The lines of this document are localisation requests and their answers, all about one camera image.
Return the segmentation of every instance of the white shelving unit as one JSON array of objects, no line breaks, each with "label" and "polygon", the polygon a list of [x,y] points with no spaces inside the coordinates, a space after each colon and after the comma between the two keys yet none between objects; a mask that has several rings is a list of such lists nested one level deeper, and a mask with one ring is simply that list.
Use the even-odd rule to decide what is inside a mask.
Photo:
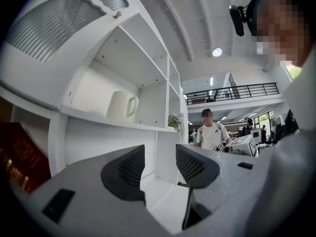
[{"label": "white shelving unit", "polygon": [[[45,1],[31,1],[25,11]],[[177,233],[188,189],[177,186],[184,182],[175,164],[181,134],[167,128],[167,117],[180,113],[179,73],[139,0],[127,0],[118,19],[99,0],[87,1],[106,15],[72,35],[48,62],[4,45],[0,81],[10,90],[0,87],[0,96],[14,104],[12,121],[48,157],[52,176],[79,160],[145,145],[147,209]],[[138,97],[135,123],[106,117],[115,91]]]}]

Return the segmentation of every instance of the black railing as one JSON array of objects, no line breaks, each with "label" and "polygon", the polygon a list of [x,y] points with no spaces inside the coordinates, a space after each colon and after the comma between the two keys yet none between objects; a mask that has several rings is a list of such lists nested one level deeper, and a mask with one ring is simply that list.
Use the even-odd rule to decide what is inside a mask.
[{"label": "black railing", "polygon": [[250,84],[185,94],[187,105],[279,94],[277,83]]}]

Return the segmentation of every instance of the white mug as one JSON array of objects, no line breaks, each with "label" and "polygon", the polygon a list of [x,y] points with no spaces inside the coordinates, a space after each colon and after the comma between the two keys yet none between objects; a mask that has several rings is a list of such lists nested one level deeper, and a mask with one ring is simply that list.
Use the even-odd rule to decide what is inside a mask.
[{"label": "white mug", "polygon": [[119,121],[135,123],[139,100],[125,91],[115,91],[112,95],[107,117]]}]

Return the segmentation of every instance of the red book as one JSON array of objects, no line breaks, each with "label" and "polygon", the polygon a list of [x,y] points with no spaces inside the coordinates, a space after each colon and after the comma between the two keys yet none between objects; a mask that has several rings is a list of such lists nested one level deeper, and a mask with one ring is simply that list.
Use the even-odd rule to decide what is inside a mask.
[{"label": "red book", "polygon": [[51,178],[47,157],[19,123],[0,123],[0,165],[28,193]]}]

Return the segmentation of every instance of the ceiling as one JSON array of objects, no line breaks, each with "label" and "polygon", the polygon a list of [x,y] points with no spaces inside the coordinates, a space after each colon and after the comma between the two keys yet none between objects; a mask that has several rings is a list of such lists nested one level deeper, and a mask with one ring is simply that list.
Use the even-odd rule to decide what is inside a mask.
[{"label": "ceiling", "polygon": [[[273,107],[276,105],[278,104],[263,105],[263,106],[257,106],[257,107],[249,107],[249,108],[238,108],[238,109],[233,109],[233,110],[214,111],[213,112],[214,121],[219,121],[224,116],[227,116],[227,118],[225,118],[222,121],[222,124],[236,122],[243,118],[247,119],[247,117],[253,113],[258,113],[262,115],[272,110]],[[201,113],[189,113],[188,118],[189,118],[189,121],[193,124],[202,124]]]},{"label": "ceiling", "polygon": [[[194,78],[181,82],[183,94],[211,90],[217,88],[224,88],[228,82],[230,73],[214,73],[210,76]],[[213,77],[213,85],[210,85],[210,77]]]},{"label": "ceiling", "polygon": [[[175,62],[181,81],[209,76],[210,72],[262,70],[268,63],[257,54],[257,44],[244,25],[235,33],[229,6],[251,0],[140,0],[158,28]],[[214,57],[220,47],[223,54]]]}]

